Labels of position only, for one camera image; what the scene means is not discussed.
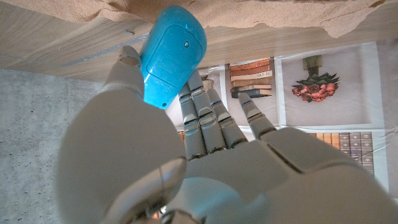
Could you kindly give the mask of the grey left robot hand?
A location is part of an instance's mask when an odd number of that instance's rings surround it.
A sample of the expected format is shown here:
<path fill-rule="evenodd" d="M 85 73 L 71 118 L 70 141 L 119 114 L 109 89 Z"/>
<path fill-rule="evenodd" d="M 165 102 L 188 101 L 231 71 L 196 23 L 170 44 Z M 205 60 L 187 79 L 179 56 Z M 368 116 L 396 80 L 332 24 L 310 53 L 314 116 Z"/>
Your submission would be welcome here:
<path fill-rule="evenodd" d="M 141 59 L 124 46 L 102 90 L 69 125 L 55 193 L 63 223 L 396 223 L 397 204 L 331 145 L 276 129 L 240 97 L 248 141 L 193 74 L 185 102 L 201 111 L 180 139 L 164 111 L 144 103 Z"/>

